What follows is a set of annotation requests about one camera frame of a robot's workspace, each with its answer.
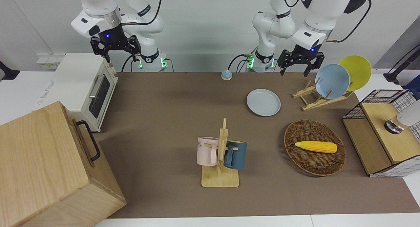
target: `mug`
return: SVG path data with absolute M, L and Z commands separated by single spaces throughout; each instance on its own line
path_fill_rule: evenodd
M 227 151 L 223 165 L 230 169 L 243 169 L 246 155 L 246 142 L 228 140 L 226 143 Z
M 219 139 L 215 137 L 198 137 L 197 164 L 215 166 L 217 163 L 217 146 Z

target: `pink mug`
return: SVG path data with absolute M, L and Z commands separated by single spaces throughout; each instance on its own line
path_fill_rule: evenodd
M 198 137 L 197 164 L 215 166 L 217 163 L 217 146 L 219 139 L 215 137 Z

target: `yellow corn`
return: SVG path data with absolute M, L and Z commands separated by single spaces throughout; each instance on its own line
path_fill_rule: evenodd
M 316 151 L 316 152 L 323 152 L 323 153 L 337 152 L 337 145 L 332 142 L 302 141 L 302 142 L 296 142 L 295 145 L 309 151 Z

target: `woven tray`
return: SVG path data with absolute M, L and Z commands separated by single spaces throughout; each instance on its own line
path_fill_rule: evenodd
M 303 140 L 333 142 L 337 145 L 337 152 L 327 154 L 307 151 L 295 146 L 295 142 Z M 284 135 L 284 145 L 292 161 L 313 175 L 334 175 L 342 170 L 346 163 L 346 150 L 340 137 L 318 121 L 303 119 L 291 123 Z

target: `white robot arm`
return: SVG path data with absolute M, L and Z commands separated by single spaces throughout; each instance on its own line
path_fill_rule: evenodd
M 258 12 L 252 20 L 252 25 L 257 30 L 260 39 L 258 48 L 252 55 L 252 59 L 255 61 L 251 69 L 255 72 L 265 72 L 273 65 L 274 50 L 276 49 L 275 37 L 289 38 L 296 28 L 290 16 L 290 8 L 284 0 L 271 0 L 270 4 L 276 12 L 275 15 Z
M 81 0 L 83 11 L 72 21 L 72 27 L 82 36 L 90 37 L 93 52 L 108 62 L 111 62 L 109 50 L 124 50 L 135 61 L 138 56 L 145 71 L 160 71 L 164 54 L 148 34 L 161 32 L 164 22 L 151 10 L 147 0 L 125 1 L 135 13 L 121 16 L 115 0 Z
M 366 0 L 302 0 L 303 5 L 309 10 L 309 14 L 305 18 L 303 25 L 301 25 L 291 38 L 291 40 L 296 43 L 293 51 L 289 52 L 283 50 L 277 61 L 282 68 L 281 74 L 283 75 L 285 69 L 294 64 L 307 64 L 304 72 L 305 77 L 308 76 L 311 70 L 319 69 L 324 60 L 324 54 L 318 51 L 321 48 L 321 45 L 327 41 L 330 33 L 336 26 L 338 18 L 343 13 L 355 11 L 362 6 L 365 1 Z
M 284 50 L 277 61 L 282 68 L 282 74 L 287 67 L 293 64 L 307 64 L 305 76 L 310 70 L 319 69 L 324 55 L 318 50 L 330 36 L 339 16 L 358 9 L 366 0 L 353 0 L 353 2 L 351 0 L 301 1 L 309 10 L 309 14 L 296 32 L 294 32 L 294 22 L 289 16 L 290 6 L 287 3 L 290 3 L 290 0 L 271 0 L 271 6 L 276 11 L 276 16 L 264 12 L 255 15 L 253 24 L 260 37 L 260 43 L 251 57 L 251 60 L 254 61 L 252 70 L 265 72 L 272 65 L 271 61 L 276 47 L 273 36 L 291 37 L 291 40 L 296 43 L 292 52 Z
M 147 0 L 125 0 L 125 2 L 135 13 L 127 13 L 122 16 L 122 22 L 136 22 L 141 24 L 123 26 L 124 32 L 128 35 L 137 36 L 138 42 L 140 43 L 141 54 L 137 56 L 138 61 L 140 61 L 139 67 L 146 72 L 159 72 L 166 66 L 162 64 L 165 61 L 166 55 L 158 49 L 156 41 L 150 34 L 162 32 L 164 26 L 163 19 L 151 10 Z

